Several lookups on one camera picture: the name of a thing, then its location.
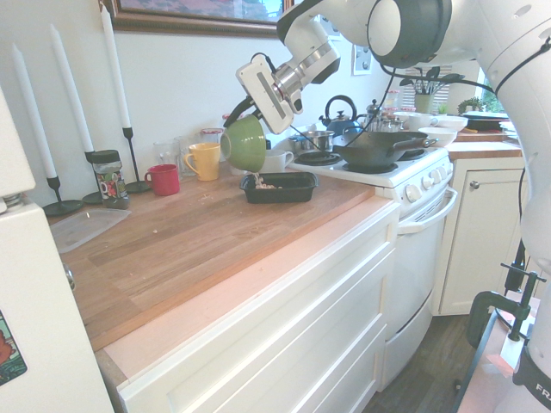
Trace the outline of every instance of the painting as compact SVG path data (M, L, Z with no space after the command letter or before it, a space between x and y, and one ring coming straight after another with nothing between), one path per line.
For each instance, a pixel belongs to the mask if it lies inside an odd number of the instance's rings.
M318 22L321 23L321 27L324 28L325 32L327 33L327 38L329 40L343 39L341 32L339 32L337 28L335 28L335 26L333 26L333 24L329 22L329 20L327 20L325 17L323 17L322 15L319 15L318 17L316 17L316 20L318 20Z
M275 37L293 0L104 0L118 30Z
M27 365L0 311L0 385L5 385L26 371Z
M371 73L372 53L369 47L354 45L352 47L352 75L368 75Z

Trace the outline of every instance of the cabinet door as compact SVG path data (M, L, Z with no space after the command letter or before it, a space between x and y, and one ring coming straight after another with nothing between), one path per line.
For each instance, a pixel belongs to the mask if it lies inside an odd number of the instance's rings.
M499 264L507 260L518 221L520 175L521 170L467 172L440 314L468 314L477 293L503 292Z

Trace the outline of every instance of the floor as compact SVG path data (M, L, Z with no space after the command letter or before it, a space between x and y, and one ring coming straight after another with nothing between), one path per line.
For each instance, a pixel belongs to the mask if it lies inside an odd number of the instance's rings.
M465 338L468 316L434 317L419 349L402 373L376 393L363 413L449 413L454 381L474 356Z

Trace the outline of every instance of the black wok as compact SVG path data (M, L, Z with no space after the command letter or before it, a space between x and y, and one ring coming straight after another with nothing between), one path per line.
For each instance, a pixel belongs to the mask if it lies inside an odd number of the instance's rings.
M364 132L349 144L357 134L358 131L351 131L333 139L333 151L349 165L366 169L385 168L406 151L427 148L434 143L427 139L426 133Z

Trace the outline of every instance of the blue kettle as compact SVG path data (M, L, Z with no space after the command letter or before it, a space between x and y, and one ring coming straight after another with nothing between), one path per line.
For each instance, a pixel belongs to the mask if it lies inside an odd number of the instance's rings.
M346 116L343 110L337 111L338 116L335 119L331 119L329 117L329 109L331 107L331 104L334 101L343 101L350 105L352 108L352 116L348 117ZM321 120L321 123L327 128L328 131L333 131L335 133L335 136L339 136L343 134L343 130L345 128L350 128L351 126L360 128L360 124L356 122L358 116L357 116L357 110L356 105L350 99L348 96L345 95L337 95L333 96L328 102L327 105L325 105L325 118L324 116L320 116L319 120Z

